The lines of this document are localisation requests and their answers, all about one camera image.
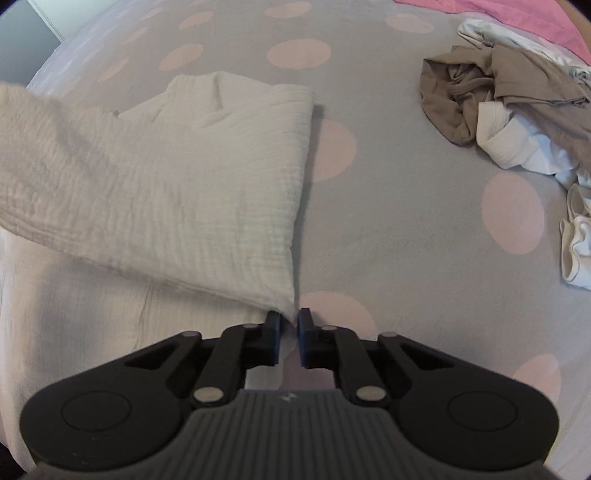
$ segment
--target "gray bedsheet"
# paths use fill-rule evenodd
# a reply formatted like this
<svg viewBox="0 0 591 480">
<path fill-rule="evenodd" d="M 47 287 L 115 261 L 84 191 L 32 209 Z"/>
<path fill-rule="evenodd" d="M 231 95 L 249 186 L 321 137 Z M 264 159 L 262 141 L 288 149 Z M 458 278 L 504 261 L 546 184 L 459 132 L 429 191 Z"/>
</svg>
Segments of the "gray bedsheet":
<svg viewBox="0 0 591 480">
<path fill-rule="evenodd" d="M 396 330 L 536 386 L 561 419 L 548 465 L 582 480 L 591 472 L 591 293 L 561 281 L 565 193 L 450 144 L 420 108 L 422 59 L 464 43 L 462 18 L 387 0 L 122 0 L 68 38 L 30 89 L 122 112 L 180 73 L 313 87 L 293 245 L 299 305 L 363 337 Z M 3 239 L 0 406 L 7 442 L 28 466 L 14 417 L 34 391 L 199 329 L 199 319 L 190 299 Z M 121 326 L 122 312 L 133 328 Z M 330 385 L 322 372 L 299 371 L 296 354 L 282 366 L 284 388 Z"/>
</svg>

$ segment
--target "pink blanket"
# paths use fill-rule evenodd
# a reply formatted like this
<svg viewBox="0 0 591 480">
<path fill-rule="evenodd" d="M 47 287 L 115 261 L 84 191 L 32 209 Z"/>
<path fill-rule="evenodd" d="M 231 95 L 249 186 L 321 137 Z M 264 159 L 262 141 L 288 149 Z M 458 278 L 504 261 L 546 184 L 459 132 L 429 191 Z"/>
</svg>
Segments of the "pink blanket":
<svg viewBox="0 0 591 480">
<path fill-rule="evenodd" d="M 591 53 L 570 18 L 554 0 L 396 0 L 447 14 L 481 12 L 505 25 L 532 32 L 568 48 L 585 63 Z"/>
</svg>

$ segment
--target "polka dot sheet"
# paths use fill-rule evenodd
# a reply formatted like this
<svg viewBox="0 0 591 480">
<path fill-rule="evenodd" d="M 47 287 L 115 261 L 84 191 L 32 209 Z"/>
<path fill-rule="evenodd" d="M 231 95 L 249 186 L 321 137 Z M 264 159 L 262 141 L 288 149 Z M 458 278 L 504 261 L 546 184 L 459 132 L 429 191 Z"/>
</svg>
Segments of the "polka dot sheet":
<svg viewBox="0 0 591 480">
<path fill-rule="evenodd" d="M 447 142 L 420 108 L 426 56 L 468 15 L 384 0 L 122 0 L 66 41 L 29 88 L 125 111 L 179 74 L 225 70 L 312 87 L 293 244 L 297 303 L 321 325 L 395 330 L 531 384 L 555 403 L 549 466 L 591 471 L 591 294 L 560 281 L 564 193 Z M 281 388 L 331 388 L 282 365 Z"/>
</svg>

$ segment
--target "pink polka dot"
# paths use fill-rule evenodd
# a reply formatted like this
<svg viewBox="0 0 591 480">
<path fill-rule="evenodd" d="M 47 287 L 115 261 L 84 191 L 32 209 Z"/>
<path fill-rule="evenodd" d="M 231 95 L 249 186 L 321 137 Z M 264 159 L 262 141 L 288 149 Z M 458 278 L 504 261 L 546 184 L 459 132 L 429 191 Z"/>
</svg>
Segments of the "pink polka dot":
<svg viewBox="0 0 591 480">
<path fill-rule="evenodd" d="M 105 80 L 109 80 L 111 77 L 119 73 L 123 69 L 123 67 L 125 67 L 125 64 L 127 64 L 128 61 L 129 57 L 126 57 L 123 60 L 118 61 L 114 65 L 111 65 L 102 73 L 97 82 L 104 82 Z"/>
<path fill-rule="evenodd" d="M 374 320 L 365 307 L 342 293 L 307 293 L 298 300 L 298 309 L 303 307 L 310 309 L 316 325 L 347 327 L 366 340 L 375 340 L 378 336 Z"/>
<path fill-rule="evenodd" d="M 89 60 L 91 60 L 91 59 L 95 58 L 96 54 L 97 54 L 98 52 L 100 52 L 102 49 L 103 49 L 103 46 L 101 45 L 101 46 L 100 46 L 100 47 L 99 47 L 97 50 L 95 50 L 95 51 L 93 51 L 93 52 L 89 53 L 89 54 L 88 54 L 86 57 L 84 57 L 84 60 L 82 60 L 82 63 L 83 63 L 83 64 L 85 64 L 87 61 L 89 61 Z"/>
<path fill-rule="evenodd" d="M 392 15 L 391 17 L 386 17 L 386 23 L 389 27 L 403 32 L 429 33 L 433 31 L 433 25 L 427 20 L 413 14 Z"/>
<path fill-rule="evenodd" d="M 335 387 L 335 379 L 330 370 L 324 368 L 305 369 L 300 364 L 300 349 L 295 349 L 285 357 L 283 381 L 280 390 L 329 390 Z"/>
<path fill-rule="evenodd" d="M 166 55 L 158 69 L 162 72 L 166 72 L 168 70 L 175 70 L 183 67 L 186 64 L 191 63 L 193 60 L 198 59 L 202 51 L 203 45 L 197 43 L 183 45 Z"/>
<path fill-rule="evenodd" d="M 265 15 L 272 18 L 294 18 L 308 13 L 311 8 L 312 6 L 308 2 L 292 2 L 278 7 L 267 8 Z"/>
<path fill-rule="evenodd" d="M 152 18 L 154 15 L 158 15 L 161 11 L 162 11 L 162 7 L 154 8 L 154 9 L 150 10 L 149 12 L 147 12 L 142 18 L 140 18 L 139 21 Z"/>
<path fill-rule="evenodd" d="M 312 120 L 306 181 L 330 179 L 349 167 L 357 142 L 344 125 L 326 119 Z"/>
<path fill-rule="evenodd" d="M 282 69 L 309 69 L 322 65 L 329 58 L 330 45 L 313 38 L 288 40 L 275 45 L 267 53 L 267 60 Z"/>
<path fill-rule="evenodd" d="M 213 12 L 199 12 L 183 20 L 183 23 L 178 26 L 178 29 L 183 30 L 189 27 L 196 27 L 202 23 L 209 22 L 212 18 Z"/>
<path fill-rule="evenodd" d="M 127 45 L 128 43 L 136 41 L 138 38 L 141 38 L 144 35 L 146 35 L 146 32 L 148 30 L 148 27 L 140 28 L 137 32 L 133 33 L 129 38 L 127 38 L 127 40 L 124 40 L 121 44 Z"/>
<path fill-rule="evenodd" d="M 533 357 L 519 367 L 513 378 L 538 389 L 554 403 L 558 402 L 562 378 L 554 355 L 547 353 Z"/>
<path fill-rule="evenodd" d="M 493 177 L 482 195 L 482 221 L 491 237 L 510 254 L 530 253 L 544 233 L 544 208 L 530 183 L 515 173 Z"/>
</svg>

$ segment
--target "beige cloth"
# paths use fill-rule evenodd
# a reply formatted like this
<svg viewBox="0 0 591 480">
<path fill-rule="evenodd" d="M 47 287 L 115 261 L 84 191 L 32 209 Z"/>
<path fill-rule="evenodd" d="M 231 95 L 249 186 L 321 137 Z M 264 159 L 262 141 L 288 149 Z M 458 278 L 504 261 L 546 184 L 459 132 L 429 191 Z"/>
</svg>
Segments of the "beige cloth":
<svg viewBox="0 0 591 480">
<path fill-rule="evenodd" d="M 453 47 L 425 59 L 420 87 L 429 120 L 457 145 L 475 139 L 478 103 L 497 99 L 591 167 L 591 92 L 535 53 L 500 44 Z"/>
</svg>

